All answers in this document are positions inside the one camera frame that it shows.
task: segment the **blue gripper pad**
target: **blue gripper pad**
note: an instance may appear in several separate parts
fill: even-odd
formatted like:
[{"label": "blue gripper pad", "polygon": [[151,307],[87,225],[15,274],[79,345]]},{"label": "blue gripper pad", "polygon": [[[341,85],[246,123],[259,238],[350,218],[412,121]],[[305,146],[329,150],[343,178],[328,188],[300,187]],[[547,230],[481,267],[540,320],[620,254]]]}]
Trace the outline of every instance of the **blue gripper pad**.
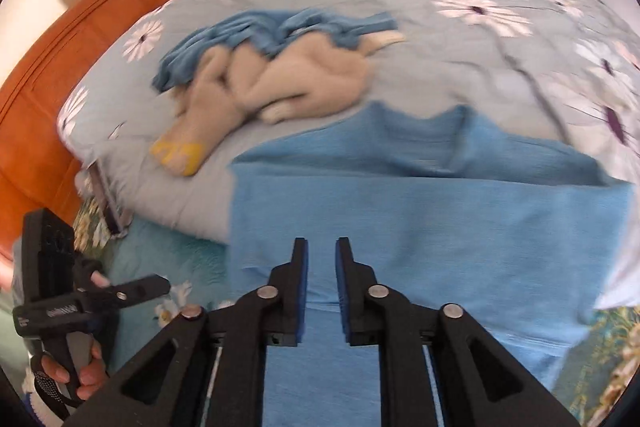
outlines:
[{"label": "blue gripper pad", "polygon": [[340,301],[340,317],[342,318],[342,331],[347,342],[349,342],[349,296],[347,294],[347,281],[340,255],[340,240],[335,242],[335,278],[338,282],[338,298]]},{"label": "blue gripper pad", "polygon": [[300,286],[298,288],[298,331],[296,332],[296,341],[299,343],[302,342],[302,336],[305,333],[306,281],[309,270],[309,243],[306,239],[302,239],[302,241],[304,241],[304,246],[302,248],[302,266],[300,267]]}]

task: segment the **orange headboard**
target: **orange headboard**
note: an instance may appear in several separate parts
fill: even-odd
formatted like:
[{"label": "orange headboard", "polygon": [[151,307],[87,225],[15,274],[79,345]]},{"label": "orange headboard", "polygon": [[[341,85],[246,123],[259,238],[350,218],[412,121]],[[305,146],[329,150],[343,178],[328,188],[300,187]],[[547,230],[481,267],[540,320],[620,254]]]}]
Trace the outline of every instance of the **orange headboard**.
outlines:
[{"label": "orange headboard", "polygon": [[84,74],[127,29],[167,0],[80,0],[36,41],[0,87],[0,253],[26,212],[79,208],[78,161],[58,139],[58,112]]}]

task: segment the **bed sheet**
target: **bed sheet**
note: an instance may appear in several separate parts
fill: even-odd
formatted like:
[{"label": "bed sheet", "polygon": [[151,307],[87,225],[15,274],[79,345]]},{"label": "bed sheet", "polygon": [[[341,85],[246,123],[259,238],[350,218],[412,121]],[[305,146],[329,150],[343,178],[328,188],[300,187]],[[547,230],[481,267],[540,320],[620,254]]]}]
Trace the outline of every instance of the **bed sheet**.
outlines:
[{"label": "bed sheet", "polygon": [[[127,237],[110,239],[93,200],[82,206],[75,229],[76,245],[101,259],[114,280],[144,277],[153,269],[171,274],[169,296],[123,312],[111,371],[151,340],[178,306],[197,303],[213,309],[229,304],[223,245],[194,240],[140,217],[134,218]],[[193,270],[184,271],[185,267]],[[627,373],[635,370],[632,364],[640,361],[640,307],[598,311],[592,323],[589,336],[569,353],[553,389],[584,426],[594,413],[610,409],[625,388]]]},{"label": "bed sheet", "polygon": [[[170,100],[151,96],[150,81],[159,59],[196,28],[245,9],[309,6],[356,17],[388,11],[406,35],[371,59],[362,103],[383,100],[421,118],[467,103],[504,131],[561,140],[638,183],[639,38],[598,0],[172,0],[136,23],[79,84],[63,119],[66,142],[84,160],[98,157],[118,203],[225,242],[234,187],[228,163],[361,106],[320,120],[251,122],[195,176],[175,178],[148,155],[173,120]],[[632,213],[599,308],[640,303],[637,204]]]}]

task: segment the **metal screw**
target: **metal screw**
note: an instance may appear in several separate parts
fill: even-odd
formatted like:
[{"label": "metal screw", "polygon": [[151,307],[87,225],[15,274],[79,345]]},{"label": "metal screw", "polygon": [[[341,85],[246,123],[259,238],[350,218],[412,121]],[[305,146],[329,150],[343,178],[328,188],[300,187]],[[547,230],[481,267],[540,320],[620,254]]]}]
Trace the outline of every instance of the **metal screw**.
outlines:
[{"label": "metal screw", "polygon": [[202,315],[202,306],[198,304],[187,304],[180,310],[180,315],[190,321],[197,319]]},{"label": "metal screw", "polygon": [[278,296],[276,286],[262,286],[258,288],[258,297],[260,299],[273,299]]},{"label": "metal screw", "polygon": [[389,295],[389,288],[383,286],[382,284],[374,284],[369,288],[369,295],[375,297],[376,299],[382,299]]},{"label": "metal screw", "polygon": [[447,315],[447,317],[449,317],[450,319],[459,319],[465,312],[457,304],[447,304],[446,306],[444,306],[442,311],[444,311],[444,314]]}]

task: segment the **blue cloth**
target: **blue cloth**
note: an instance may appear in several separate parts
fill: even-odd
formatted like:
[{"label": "blue cloth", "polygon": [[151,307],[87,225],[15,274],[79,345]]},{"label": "blue cloth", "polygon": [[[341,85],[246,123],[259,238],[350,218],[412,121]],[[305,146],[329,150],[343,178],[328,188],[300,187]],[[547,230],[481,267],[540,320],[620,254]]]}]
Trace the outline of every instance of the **blue cloth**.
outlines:
[{"label": "blue cloth", "polygon": [[309,240],[306,333],[299,349],[270,350],[266,427],[375,425],[377,353],[347,348],[340,330],[338,237],[411,301],[464,306],[551,387],[588,333],[632,197],[592,158],[465,106],[416,120],[373,103],[254,148],[233,170],[236,295],[264,284],[293,238]]},{"label": "blue cloth", "polygon": [[191,82],[204,51],[217,44],[233,49],[249,39],[258,51],[271,58],[310,31],[328,33],[336,46],[354,50],[361,35],[396,28],[396,21],[387,13],[354,19],[316,8],[248,10],[185,37],[162,58],[152,85],[163,92]]},{"label": "blue cloth", "polygon": [[157,273],[169,279],[169,295],[120,311],[118,336],[109,370],[115,372],[160,331],[156,306],[175,313],[188,303],[215,309],[229,297],[226,247],[198,239],[135,216],[127,237],[110,243],[113,261],[107,275],[113,284]]}]

